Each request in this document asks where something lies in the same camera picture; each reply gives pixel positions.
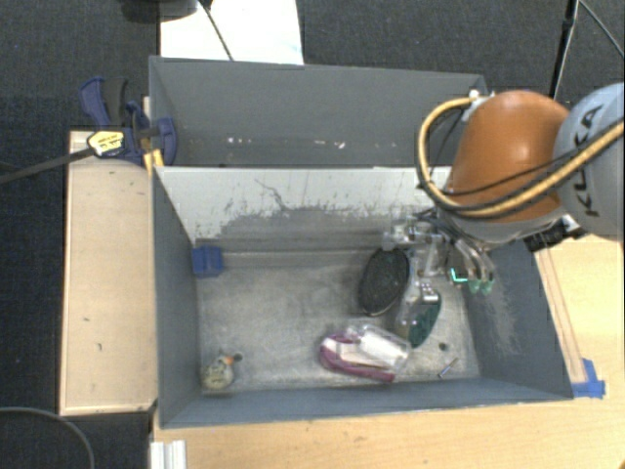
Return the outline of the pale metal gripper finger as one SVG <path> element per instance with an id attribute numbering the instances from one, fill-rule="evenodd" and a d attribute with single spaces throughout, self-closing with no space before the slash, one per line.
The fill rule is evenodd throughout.
<path id="1" fill-rule="evenodd" d="M 414 310 L 415 325 L 422 331 L 431 331 L 438 318 L 438 291 L 429 283 L 421 284 L 421 297 Z"/>
<path id="2" fill-rule="evenodd" d="M 407 339 L 412 325 L 414 307 L 421 297 L 420 282 L 410 282 L 406 287 L 397 309 L 395 317 L 395 334 Z"/>

